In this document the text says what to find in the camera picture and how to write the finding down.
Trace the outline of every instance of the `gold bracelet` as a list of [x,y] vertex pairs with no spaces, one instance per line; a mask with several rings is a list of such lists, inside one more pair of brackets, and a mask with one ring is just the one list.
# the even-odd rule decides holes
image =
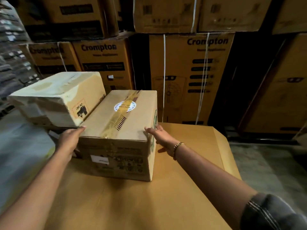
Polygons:
[[184,144],[183,142],[180,142],[180,143],[178,143],[178,144],[176,144],[175,146],[174,146],[174,154],[173,154],[173,159],[176,161],[176,158],[175,158],[175,153],[176,153],[176,149],[178,148],[178,146],[179,145],[181,145],[181,144]]

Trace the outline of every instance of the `forearm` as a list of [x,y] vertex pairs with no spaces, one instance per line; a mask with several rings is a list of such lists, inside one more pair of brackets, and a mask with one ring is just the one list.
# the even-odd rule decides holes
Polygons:
[[177,148],[176,159],[229,226],[239,229],[244,207],[257,192],[186,145]]
[[68,162],[65,153],[55,152],[25,192],[2,214],[0,229],[43,229]]

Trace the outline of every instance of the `person's left arm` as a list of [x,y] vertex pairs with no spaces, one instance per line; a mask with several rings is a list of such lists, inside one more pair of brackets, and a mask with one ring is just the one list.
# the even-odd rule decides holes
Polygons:
[[59,138],[52,158],[21,196],[0,216],[1,230],[44,228],[63,172],[85,127],[69,129]]

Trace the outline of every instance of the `sleeve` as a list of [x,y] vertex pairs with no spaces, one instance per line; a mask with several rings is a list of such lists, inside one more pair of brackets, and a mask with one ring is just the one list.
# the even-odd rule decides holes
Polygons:
[[307,229],[307,218],[294,210],[280,197],[256,194],[243,211],[241,230],[301,230]]

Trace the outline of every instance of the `concrete floor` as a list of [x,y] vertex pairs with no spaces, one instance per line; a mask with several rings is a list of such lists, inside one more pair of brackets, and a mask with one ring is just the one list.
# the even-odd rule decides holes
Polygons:
[[307,215],[307,151],[301,146],[231,143],[240,175],[262,193],[284,199]]

